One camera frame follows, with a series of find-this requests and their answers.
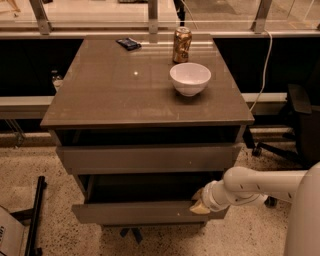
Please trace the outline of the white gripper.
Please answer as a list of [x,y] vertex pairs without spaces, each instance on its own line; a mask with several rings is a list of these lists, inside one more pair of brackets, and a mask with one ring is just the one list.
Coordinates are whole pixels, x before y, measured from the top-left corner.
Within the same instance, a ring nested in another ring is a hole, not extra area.
[[222,180],[212,181],[204,188],[200,188],[191,200],[196,201],[196,203],[190,207],[190,211],[198,215],[209,214],[210,210],[219,212],[230,206]]

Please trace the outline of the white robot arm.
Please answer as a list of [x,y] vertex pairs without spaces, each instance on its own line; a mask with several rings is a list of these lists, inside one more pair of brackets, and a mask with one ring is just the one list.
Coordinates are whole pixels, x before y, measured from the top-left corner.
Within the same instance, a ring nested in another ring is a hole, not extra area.
[[194,194],[190,211],[204,215],[269,196],[291,204],[284,256],[320,256],[320,163],[300,171],[232,167]]

